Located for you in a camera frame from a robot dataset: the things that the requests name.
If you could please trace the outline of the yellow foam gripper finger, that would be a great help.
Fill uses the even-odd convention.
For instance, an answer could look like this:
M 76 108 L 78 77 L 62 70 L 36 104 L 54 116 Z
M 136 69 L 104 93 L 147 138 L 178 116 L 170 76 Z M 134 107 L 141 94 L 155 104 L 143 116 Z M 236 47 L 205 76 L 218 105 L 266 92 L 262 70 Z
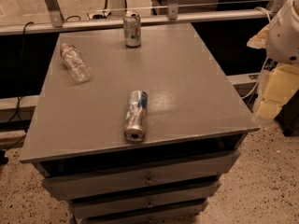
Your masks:
M 299 91 L 299 66 L 279 63 L 273 69 L 254 114 L 259 119 L 274 119 L 291 98 Z
M 247 46 L 252 49 L 265 49 L 269 26 L 265 25 L 256 35 L 249 39 Z

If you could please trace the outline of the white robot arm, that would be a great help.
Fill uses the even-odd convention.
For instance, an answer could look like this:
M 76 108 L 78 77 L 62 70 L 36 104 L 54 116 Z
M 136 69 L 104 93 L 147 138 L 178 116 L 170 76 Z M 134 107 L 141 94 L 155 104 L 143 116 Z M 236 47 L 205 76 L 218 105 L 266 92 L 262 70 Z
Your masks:
M 253 107 L 257 118 L 274 119 L 299 90 L 299 0 L 287 0 L 247 46 L 265 49 L 267 58 L 278 63 L 272 71 L 261 72 Z

